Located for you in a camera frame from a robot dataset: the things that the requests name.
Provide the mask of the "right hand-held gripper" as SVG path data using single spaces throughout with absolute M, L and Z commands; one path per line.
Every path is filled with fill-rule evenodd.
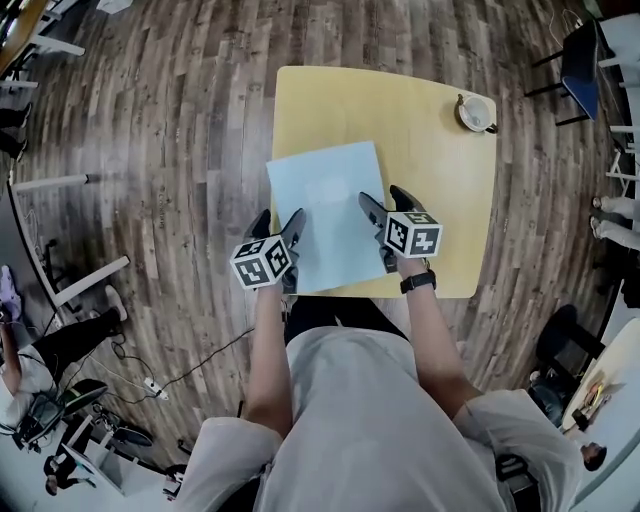
M 397 271 L 398 255 L 406 259 L 437 256 L 443 234 L 443 226 L 426 213 L 421 202 L 408 191 L 396 185 L 391 185 L 389 191 L 398 212 L 388 212 L 365 192 L 358 195 L 365 216 L 378 228 L 375 239 L 387 274 Z

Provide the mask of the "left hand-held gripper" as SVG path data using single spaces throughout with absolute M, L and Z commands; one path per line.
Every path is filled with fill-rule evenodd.
M 280 283 L 285 294 L 296 294 L 298 284 L 295 251 L 305 224 L 306 213 L 298 208 L 281 229 L 280 235 L 270 236 L 271 211 L 263 210 L 249 225 L 244 243 L 236 246 L 230 264 L 245 290 Z

